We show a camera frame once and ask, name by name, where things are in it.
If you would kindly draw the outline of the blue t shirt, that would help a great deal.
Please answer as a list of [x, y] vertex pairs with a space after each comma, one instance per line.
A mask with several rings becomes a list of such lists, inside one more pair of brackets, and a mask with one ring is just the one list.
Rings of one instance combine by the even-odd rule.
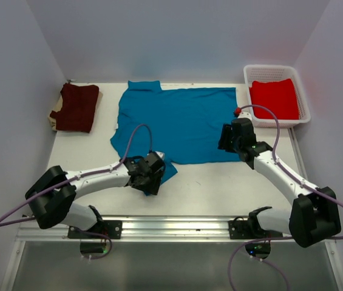
[[110, 143], [119, 156], [163, 152], [163, 182], [177, 174], [175, 164], [238, 162], [236, 154], [217, 148], [236, 107], [234, 87], [164, 90], [159, 81], [129, 81]]

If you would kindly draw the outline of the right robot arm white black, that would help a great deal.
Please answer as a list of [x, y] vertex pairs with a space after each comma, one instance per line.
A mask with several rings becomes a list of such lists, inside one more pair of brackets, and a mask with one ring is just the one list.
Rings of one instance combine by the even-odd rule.
[[218, 148], [238, 154], [242, 162], [266, 177], [291, 204], [289, 211], [265, 206], [249, 212], [246, 224], [252, 237], [266, 238], [270, 232], [288, 234], [306, 248], [341, 232], [334, 191], [305, 181], [279, 158], [274, 158], [274, 149], [256, 139], [248, 118], [224, 124]]

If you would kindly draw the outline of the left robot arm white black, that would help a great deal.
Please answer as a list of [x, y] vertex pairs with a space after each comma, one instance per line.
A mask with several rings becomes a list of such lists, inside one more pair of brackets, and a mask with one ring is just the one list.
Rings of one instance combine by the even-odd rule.
[[126, 158], [87, 171], [49, 168], [27, 191], [26, 199], [40, 229], [64, 224], [80, 229], [89, 238], [107, 233], [102, 216], [94, 206], [81, 206], [79, 197], [105, 189], [131, 187], [157, 195], [165, 174], [165, 154], [149, 152], [145, 157]]

